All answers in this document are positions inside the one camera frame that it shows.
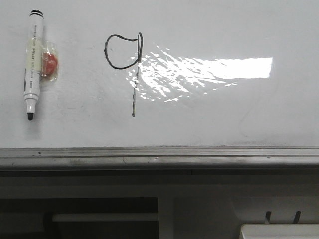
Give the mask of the red magnet taped to marker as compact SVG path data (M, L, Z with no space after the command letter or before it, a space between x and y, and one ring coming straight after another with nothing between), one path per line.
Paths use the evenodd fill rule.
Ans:
M59 72L59 52L57 45L46 41L42 47L41 76L44 81L56 81Z

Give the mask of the white black-tipped whiteboard marker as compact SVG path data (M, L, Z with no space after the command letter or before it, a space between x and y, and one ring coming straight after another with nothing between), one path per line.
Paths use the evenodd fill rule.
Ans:
M37 9L32 10L29 19L30 26L26 47L23 98L26 105L27 118L29 121L32 121L40 97L45 31L44 17L41 11Z

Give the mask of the white whiteboard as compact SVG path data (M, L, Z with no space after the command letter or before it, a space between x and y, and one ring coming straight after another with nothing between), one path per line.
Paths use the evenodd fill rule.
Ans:
M29 13L59 75L23 100ZM2 148L317 146L316 0L3 0Z

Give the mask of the aluminium whiteboard ledge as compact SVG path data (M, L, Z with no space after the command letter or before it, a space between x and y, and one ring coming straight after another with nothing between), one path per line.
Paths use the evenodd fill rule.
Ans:
M1 171L317 168L317 146L5 148Z

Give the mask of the white horizontal bar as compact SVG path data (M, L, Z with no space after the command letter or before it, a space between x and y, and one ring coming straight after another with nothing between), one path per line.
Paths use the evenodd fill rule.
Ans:
M53 222L155 222L158 213L83 213L54 214Z

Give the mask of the left black tray hook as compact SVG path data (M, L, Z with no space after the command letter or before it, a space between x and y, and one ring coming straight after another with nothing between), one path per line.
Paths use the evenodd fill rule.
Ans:
M267 212L266 212L266 214L265 214L265 223L266 223L266 224L269 224L269 223L270 223L271 214L272 214L271 211L267 211Z

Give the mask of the black tray hook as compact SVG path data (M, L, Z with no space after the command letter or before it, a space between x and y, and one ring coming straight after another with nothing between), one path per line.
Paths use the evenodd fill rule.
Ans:
M301 211L296 211L294 219L293 219L293 224L298 224L301 216Z
M266 224L269 224L269 223L270 223L271 214L272 214L271 211L267 211L267 212L266 212L266 214L265 214L265 223L266 223Z

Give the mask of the white marker tray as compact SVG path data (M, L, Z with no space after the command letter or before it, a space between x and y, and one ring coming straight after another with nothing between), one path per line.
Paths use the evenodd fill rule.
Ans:
M244 224L240 239L318 239L318 224Z

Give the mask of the right black tray hook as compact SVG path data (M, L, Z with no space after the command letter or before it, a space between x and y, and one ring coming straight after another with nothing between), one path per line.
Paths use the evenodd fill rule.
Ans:
M298 224L301 216L301 211L296 211L294 219L293 219L293 224Z

